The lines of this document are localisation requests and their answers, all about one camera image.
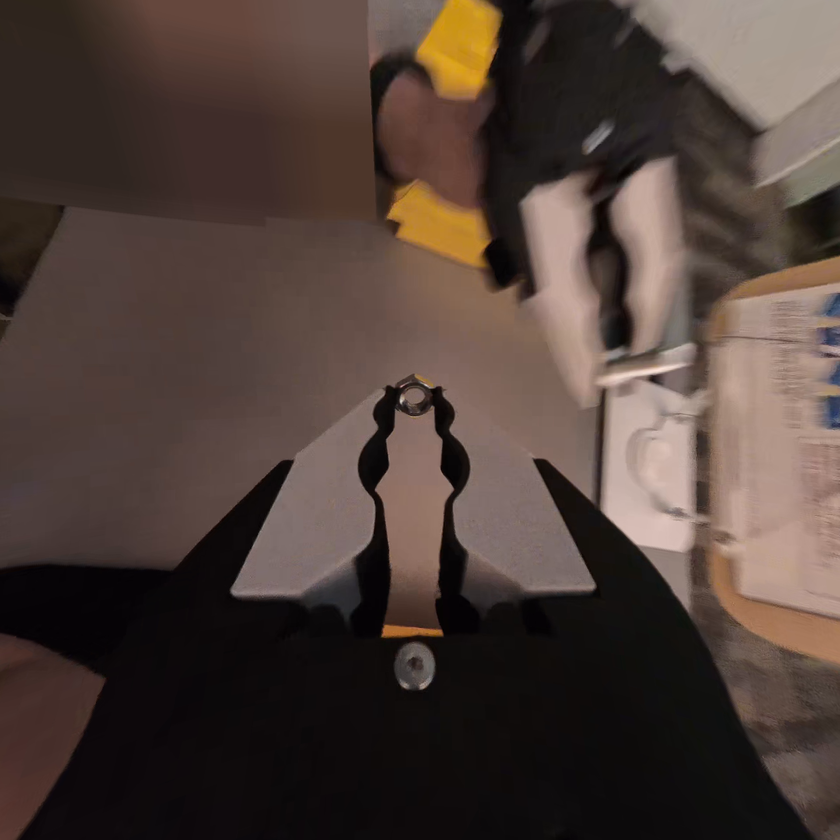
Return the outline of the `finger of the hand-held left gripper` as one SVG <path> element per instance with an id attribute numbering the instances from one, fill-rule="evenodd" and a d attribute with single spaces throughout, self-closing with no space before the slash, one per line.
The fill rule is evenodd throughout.
<path id="1" fill-rule="evenodd" d="M 526 307 L 538 324 L 570 396 L 580 408 L 600 401 L 600 298 L 587 247 L 594 231 L 591 174 L 534 187 L 520 202 L 533 292 Z"/>
<path id="2" fill-rule="evenodd" d="M 612 231 L 626 257 L 624 306 L 631 355 L 652 353 L 665 337 L 686 278 L 686 242 L 676 157 L 648 161 L 610 205 Z"/>

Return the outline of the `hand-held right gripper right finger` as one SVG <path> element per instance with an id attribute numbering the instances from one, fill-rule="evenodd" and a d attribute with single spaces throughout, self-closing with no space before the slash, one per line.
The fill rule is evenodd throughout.
<path id="1" fill-rule="evenodd" d="M 432 391 L 449 485 L 436 615 L 443 635 L 476 634 L 498 607 L 525 612 L 596 584 L 537 461 L 497 425 Z"/>

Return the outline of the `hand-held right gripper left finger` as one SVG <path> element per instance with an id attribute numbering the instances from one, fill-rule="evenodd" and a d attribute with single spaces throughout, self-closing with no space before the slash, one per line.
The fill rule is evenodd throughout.
<path id="1" fill-rule="evenodd" d="M 367 396 L 293 459 L 231 587 L 247 602 L 333 607 L 362 637 L 382 634 L 391 583 L 377 487 L 397 390 Z"/>

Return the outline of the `yellow bin with black divider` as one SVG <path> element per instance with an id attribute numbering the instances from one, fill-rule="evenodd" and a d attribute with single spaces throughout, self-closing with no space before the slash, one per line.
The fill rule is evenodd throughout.
<path id="1" fill-rule="evenodd" d="M 500 22 L 501 14 L 489 2 L 444 5 L 415 53 L 437 94 L 448 100 L 478 98 L 497 50 Z M 463 266 L 487 267 L 490 237 L 483 213 L 446 202 L 426 183 L 398 187 L 386 219 L 404 243 Z"/>

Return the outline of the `person's right forearm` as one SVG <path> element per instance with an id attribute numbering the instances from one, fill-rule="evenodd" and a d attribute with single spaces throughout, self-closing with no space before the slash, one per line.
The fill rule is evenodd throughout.
<path id="1" fill-rule="evenodd" d="M 105 679 L 1 636 L 1 838 L 16 839 L 66 768 Z"/>

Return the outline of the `person's left hand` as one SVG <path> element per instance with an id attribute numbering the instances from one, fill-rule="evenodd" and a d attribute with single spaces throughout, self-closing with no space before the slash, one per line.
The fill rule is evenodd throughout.
<path id="1" fill-rule="evenodd" d="M 447 203 L 477 209 L 487 176 L 483 129 L 494 104 L 490 87 L 475 98 L 444 98 L 417 69 L 402 70 L 375 120 L 386 175 L 396 186 L 421 182 Z"/>

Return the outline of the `white metal stand base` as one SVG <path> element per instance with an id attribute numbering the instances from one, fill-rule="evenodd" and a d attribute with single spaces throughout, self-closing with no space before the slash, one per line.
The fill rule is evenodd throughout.
<path id="1" fill-rule="evenodd" d="M 689 554 L 697 513 L 704 392 L 634 380 L 605 395 L 601 507 L 643 549 Z"/>

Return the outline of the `instruction sheet on wooden board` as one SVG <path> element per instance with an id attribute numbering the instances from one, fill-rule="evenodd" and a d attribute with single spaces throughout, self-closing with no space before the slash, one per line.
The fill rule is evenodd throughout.
<path id="1" fill-rule="evenodd" d="M 783 605 L 755 601 L 742 596 L 734 579 L 734 568 L 726 552 L 728 539 L 717 527 L 718 505 L 715 467 L 716 447 L 713 442 L 715 419 L 715 395 L 711 381 L 712 354 L 722 331 L 727 305 L 732 301 L 759 298 L 783 291 L 794 291 L 812 287 L 838 284 L 839 258 L 825 259 L 806 266 L 785 269 L 781 272 L 750 280 L 730 292 L 714 307 L 708 327 L 710 394 L 709 427 L 709 501 L 713 547 L 710 551 L 710 574 L 712 589 L 723 608 L 741 625 L 753 634 L 788 648 L 798 654 L 824 660 L 838 665 L 839 662 L 839 619 L 796 610 Z"/>

